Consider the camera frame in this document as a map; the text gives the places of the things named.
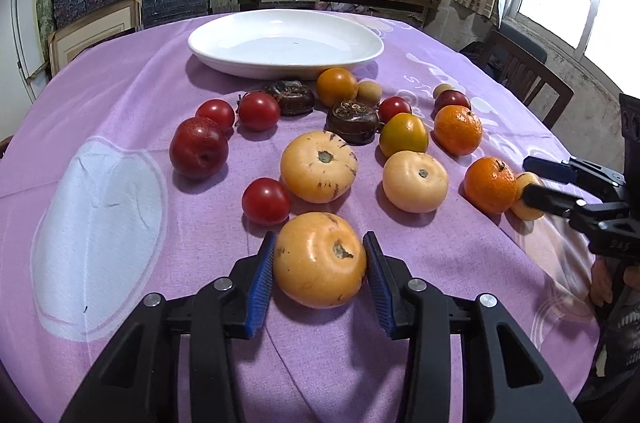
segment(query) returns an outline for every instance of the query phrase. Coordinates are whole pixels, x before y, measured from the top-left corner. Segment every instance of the wooden chair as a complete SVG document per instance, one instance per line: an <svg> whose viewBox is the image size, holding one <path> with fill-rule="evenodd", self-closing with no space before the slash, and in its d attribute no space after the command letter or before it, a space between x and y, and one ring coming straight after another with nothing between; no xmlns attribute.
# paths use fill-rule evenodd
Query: wooden chair
<svg viewBox="0 0 640 423"><path fill-rule="evenodd" d="M496 80L508 88L526 107L531 104L545 84L558 93L556 102L542 120L542 123L551 129L571 101L574 95L573 89L560 80L545 64L498 31L492 31L485 40L484 48L476 59L476 66L486 67L491 55L500 48L507 51L509 56L500 74L496 75Z"/></svg>
<svg viewBox="0 0 640 423"><path fill-rule="evenodd" d="M12 138L13 136L9 136L8 138L0 141L0 159L2 159L2 156L4 156L4 152L6 151L6 148L9 146L9 143L11 142Z"/></svg>

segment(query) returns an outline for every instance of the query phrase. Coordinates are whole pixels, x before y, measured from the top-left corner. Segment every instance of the purple tablecloth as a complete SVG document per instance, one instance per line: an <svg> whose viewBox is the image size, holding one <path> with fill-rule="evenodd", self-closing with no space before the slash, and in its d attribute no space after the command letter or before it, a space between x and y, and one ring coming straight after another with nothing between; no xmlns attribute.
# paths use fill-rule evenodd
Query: purple tablecloth
<svg viewBox="0 0 640 423"><path fill-rule="evenodd" d="M564 221L489 218L459 192L465 169L500 155L520 171L528 154L567 157L559 141L506 89L466 58L401 24L352 16L380 34L385 52L357 72L385 97L399 94L433 127L431 91L450 82L484 124L481 147L451 158L449 194L429 215L386 200L377 143L356 147L350 194L326 210L359 234L375 230L389 255L447 294L493 292L541 349L570 396L582 386L598 328L584 303L591 263ZM187 47L211 18L153 28L81 54L45 89L0 161L0 359L44 423L58 421L118 325L148 292L189 295L255 253L264 230L242 218L245 186L277 178L282 150L322 129L324 114L283 118L273 133L238 128L227 167L203 184L175 176L175 127L203 101L260 88L216 73ZM462 366L452 339L451 420L462 418ZM266 329L234 343L244 411L255 422L395 420L406 342L378 327L369 290L348 306L314 311L277 289Z"/></svg>

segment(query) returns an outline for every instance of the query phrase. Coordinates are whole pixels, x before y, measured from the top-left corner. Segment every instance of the yellow fruit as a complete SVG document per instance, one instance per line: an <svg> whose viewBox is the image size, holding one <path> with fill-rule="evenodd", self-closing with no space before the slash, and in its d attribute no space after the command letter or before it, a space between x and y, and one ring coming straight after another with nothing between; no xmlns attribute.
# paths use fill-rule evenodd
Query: yellow fruit
<svg viewBox="0 0 640 423"><path fill-rule="evenodd" d="M371 80L364 80L358 84L356 101L368 107L375 107L382 98L382 87Z"/></svg>
<svg viewBox="0 0 640 423"><path fill-rule="evenodd" d="M449 177L435 158L404 150L396 152L382 170L385 195L400 210L433 212L447 196Z"/></svg>
<svg viewBox="0 0 640 423"><path fill-rule="evenodd" d="M511 207L511 212L523 221L535 221L545 215L545 213L540 210L536 210L535 208L530 208L524 204L524 201L522 200L522 191L528 184L539 184L542 186L542 182L538 179L538 176L532 172L523 172L516 176L518 195L516 196L516 202Z"/></svg>
<svg viewBox="0 0 640 423"><path fill-rule="evenodd" d="M396 114L380 133L380 150L385 157L401 150L423 153L428 145L427 127L420 118L408 112Z"/></svg>
<svg viewBox="0 0 640 423"><path fill-rule="evenodd" d="M455 90L455 87L453 87L453 85L449 85L449 83L441 83L439 86L433 89L433 99L436 99L443 90L449 89Z"/></svg>

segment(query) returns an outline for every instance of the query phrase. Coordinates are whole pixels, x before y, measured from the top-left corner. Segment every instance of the orange tomato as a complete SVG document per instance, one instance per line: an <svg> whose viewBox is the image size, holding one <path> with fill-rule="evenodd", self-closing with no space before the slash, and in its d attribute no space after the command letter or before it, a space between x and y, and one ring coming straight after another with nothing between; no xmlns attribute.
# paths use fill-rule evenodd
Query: orange tomato
<svg viewBox="0 0 640 423"><path fill-rule="evenodd" d="M324 106L332 107L346 99L355 99L358 82L346 69L327 69L316 82L316 93Z"/></svg>
<svg viewBox="0 0 640 423"><path fill-rule="evenodd" d="M303 213L276 238L273 278L303 306L325 309L347 303L360 290L366 268L360 238L333 213Z"/></svg>
<svg viewBox="0 0 640 423"><path fill-rule="evenodd" d="M516 200L518 186L504 161L485 156L466 169L463 188L466 199L487 214L504 213Z"/></svg>
<svg viewBox="0 0 640 423"><path fill-rule="evenodd" d="M482 123L467 107L447 105L436 114L433 136L452 156L466 156L480 146Z"/></svg>
<svg viewBox="0 0 640 423"><path fill-rule="evenodd" d="M410 213L433 212L447 196L447 171L428 154L403 150L393 154L382 170L387 199Z"/></svg>
<svg viewBox="0 0 640 423"><path fill-rule="evenodd" d="M295 138L280 158L280 174L291 192L308 202L330 202L356 178L358 160L345 141L326 130Z"/></svg>

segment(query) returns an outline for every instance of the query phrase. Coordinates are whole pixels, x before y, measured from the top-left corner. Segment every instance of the tomato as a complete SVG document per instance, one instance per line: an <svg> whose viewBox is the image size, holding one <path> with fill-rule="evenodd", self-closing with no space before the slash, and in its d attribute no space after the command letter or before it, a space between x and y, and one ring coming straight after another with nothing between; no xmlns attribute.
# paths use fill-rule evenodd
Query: tomato
<svg viewBox="0 0 640 423"><path fill-rule="evenodd" d="M403 150L393 154L382 170L387 199L405 212L433 212L447 196L447 171L428 154Z"/></svg>
<svg viewBox="0 0 640 423"><path fill-rule="evenodd" d="M327 69L316 82L316 93L324 106L332 107L341 101L355 99L358 82L346 69Z"/></svg>
<svg viewBox="0 0 640 423"><path fill-rule="evenodd" d="M247 129L263 132L274 127L280 119L280 106L266 92L248 92L238 104L238 117Z"/></svg>
<svg viewBox="0 0 640 423"><path fill-rule="evenodd" d="M209 118L189 118L175 130L169 159L178 174L203 180L218 172L229 155L225 133Z"/></svg>
<svg viewBox="0 0 640 423"><path fill-rule="evenodd" d="M275 179L259 178L242 194L242 211L257 225L277 225L287 219L290 210L289 193Z"/></svg>
<svg viewBox="0 0 640 423"><path fill-rule="evenodd" d="M400 96L392 96L391 98L386 98L380 104L378 108L378 117L382 123L387 123L391 118L393 118L396 114L401 112L408 112L411 114L411 105L406 103L404 98L400 98Z"/></svg>
<svg viewBox="0 0 640 423"><path fill-rule="evenodd" d="M333 213L303 213L276 238L273 278L303 306L324 309L347 303L360 290L366 268L360 238Z"/></svg>
<svg viewBox="0 0 640 423"><path fill-rule="evenodd" d="M215 121L222 130L229 130L236 120L233 107L222 99L205 101L196 111L196 117L205 117Z"/></svg>
<svg viewBox="0 0 640 423"><path fill-rule="evenodd" d="M420 118L401 112L382 128L379 143L382 153L391 157L401 150L425 152L429 146L429 136Z"/></svg>
<svg viewBox="0 0 640 423"><path fill-rule="evenodd" d="M545 215L545 213L527 206L522 200L522 193L524 191L524 188L528 184L537 184L538 186L544 186L538 179L538 176L533 174L532 172L522 172L521 174L518 174L516 176L518 195L516 196L516 202L514 202L513 206L511 207L511 212L513 212L523 221L535 221L536 219L539 219L540 217Z"/></svg>
<svg viewBox="0 0 640 423"><path fill-rule="evenodd" d="M356 178L358 160L344 140L325 130L295 138L284 149L280 174L300 199L321 204L344 194Z"/></svg>

